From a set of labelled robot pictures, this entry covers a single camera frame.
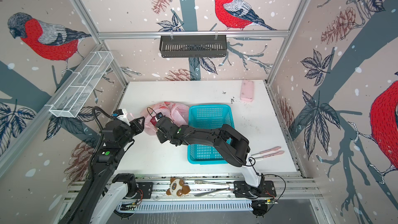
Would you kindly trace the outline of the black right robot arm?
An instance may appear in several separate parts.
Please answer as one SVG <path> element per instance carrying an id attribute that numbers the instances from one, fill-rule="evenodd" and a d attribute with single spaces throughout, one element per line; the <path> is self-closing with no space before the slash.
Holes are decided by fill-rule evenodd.
<path id="1" fill-rule="evenodd" d="M 245 167 L 242 170 L 246 184 L 258 187 L 261 179 L 253 167 L 247 164 L 250 147 L 249 141 L 228 124 L 217 129 L 198 129 L 189 125 L 178 126 L 166 116 L 155 117 L 157 137 L 160 143 L 172 145 L 205 145 L 213 147 L 222 158 L 232 166 Z"/>

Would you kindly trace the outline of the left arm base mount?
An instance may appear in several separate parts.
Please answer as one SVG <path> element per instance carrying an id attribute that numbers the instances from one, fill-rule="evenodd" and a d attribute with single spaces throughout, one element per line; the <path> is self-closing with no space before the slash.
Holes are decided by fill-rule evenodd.
<path id="1" fill-rule="evenodd" d="M 150 199 L 153 191 L 153 183 L 152 182 L 143 182 L 136 183 L 134 191 L 132 193 L 128 192 L 124 199 Z"/>

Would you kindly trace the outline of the pink plastic bag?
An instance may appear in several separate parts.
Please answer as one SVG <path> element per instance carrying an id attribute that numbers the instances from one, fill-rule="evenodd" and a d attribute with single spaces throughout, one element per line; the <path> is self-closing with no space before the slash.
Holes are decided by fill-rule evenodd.
<path id="1" fill-rule="evenodd" d="M 189 106 L 181 103 L 161 102 L 141 112 L 141 115 L 145 117 L 144 131 L 150 136 L 156 135 L 155 126 L 150 122 L 156 113 L 162 113 L 171 118 L 178 126 L 188 124 Z"/>

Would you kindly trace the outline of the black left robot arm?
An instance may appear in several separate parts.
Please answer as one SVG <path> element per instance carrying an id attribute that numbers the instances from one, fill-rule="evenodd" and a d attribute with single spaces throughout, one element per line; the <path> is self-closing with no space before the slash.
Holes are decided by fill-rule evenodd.
<path id="1" fill-rule="evenodd" d="M 101 131 L 100 146 L 88 165 L 89 177 L 60 224 L 105 224 L 124 197 L 137 193 L 134 174 L 122 173 L 102 195 L 125 154 L 125 146 L 144 128 L 144 117 L 132 121 L 116 118 L 106 124 Z"/>

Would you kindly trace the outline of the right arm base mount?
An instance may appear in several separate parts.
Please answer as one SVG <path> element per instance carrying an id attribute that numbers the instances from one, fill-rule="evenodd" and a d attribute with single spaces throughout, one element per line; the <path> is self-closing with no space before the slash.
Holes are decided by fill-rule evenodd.
<path id="1" fill-rule="evenodd" d="M 236 198 L 255 200 L 257 198 L 276 198 L 274 182 L 266 180 L 259 188 L 248 185 L 245 181 L 234 181 L 233 193 Z"/>

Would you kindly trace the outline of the teal plastic basket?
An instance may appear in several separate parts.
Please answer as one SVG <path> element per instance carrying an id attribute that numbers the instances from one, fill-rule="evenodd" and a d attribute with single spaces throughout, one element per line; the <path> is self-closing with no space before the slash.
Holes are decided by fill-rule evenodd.
<path id="1" fill-rule="evenodd" d="M 197 105 L 189 109 L 188 125 L 199 129 L 217 129 L 224 124 L 234 127 L 232 110 L 228 105 Z M 191 164 L 226 164 L 217 150 L 205 145 L 189 145 L 187 159 Z"/>

